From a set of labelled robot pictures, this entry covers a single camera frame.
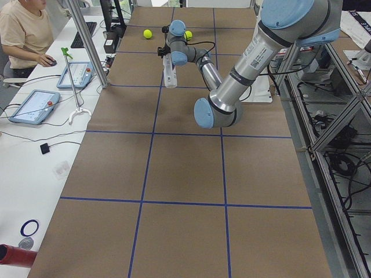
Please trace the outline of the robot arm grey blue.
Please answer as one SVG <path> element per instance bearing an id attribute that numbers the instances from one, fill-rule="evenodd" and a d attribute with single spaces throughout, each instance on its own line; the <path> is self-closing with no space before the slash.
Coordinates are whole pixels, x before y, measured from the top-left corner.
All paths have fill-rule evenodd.
<path id="1" fill-rule="evenodd" d="M 158 48 L 158 56 L 171 63 L 163 73 L 195 63 L 210 89 L 208 96 L 194 105 L 197 125 L 205 129 L 230 127 L 242 116 L 241 96 L 281 49 L 323 45 L 339 37 L 342 7 L 342 1 L 332 0 L 263 1 L 256 33 L 225 78 L 218 73 L 207 50 L 187 43 L 184 22 L 173 20 L 162 28 L 165 45 Z"/>

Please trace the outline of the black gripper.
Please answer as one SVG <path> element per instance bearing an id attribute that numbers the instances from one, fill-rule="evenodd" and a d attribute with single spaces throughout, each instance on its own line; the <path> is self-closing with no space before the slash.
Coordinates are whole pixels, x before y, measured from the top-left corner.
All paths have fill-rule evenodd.
<path id="1" fill-rule="evenodd" d="M 172 35 L 170 33 L 170 25 L 163 26 L 161 29 L 163 35 L 164 35 L 164 46 L 157 48 L 157 55 L 160 58 L 164 58 L 167 54 L 171 52 L 170 49 L 170 39 L 172 38 Z"/>

